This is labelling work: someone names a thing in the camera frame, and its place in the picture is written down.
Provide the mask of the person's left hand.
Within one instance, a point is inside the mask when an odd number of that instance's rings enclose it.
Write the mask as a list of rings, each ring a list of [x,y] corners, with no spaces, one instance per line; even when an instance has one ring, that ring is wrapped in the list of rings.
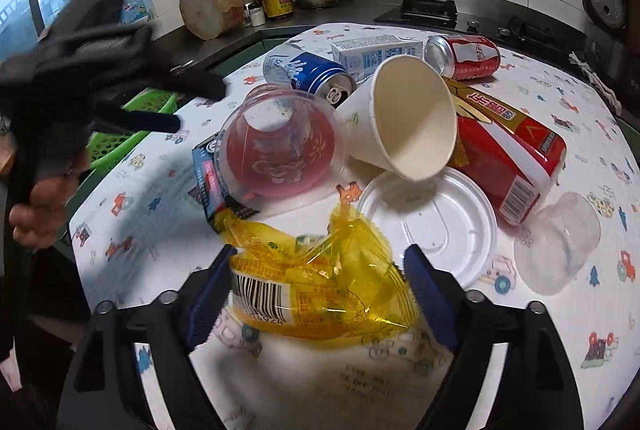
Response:
[[[66,222],[65,205],[77,192],[79,177],[89,165],[89,154],[82,150],[69,172],[38,181],[30,192],[29,202],[11,209],[12,239],[32,250],[52,246]]]

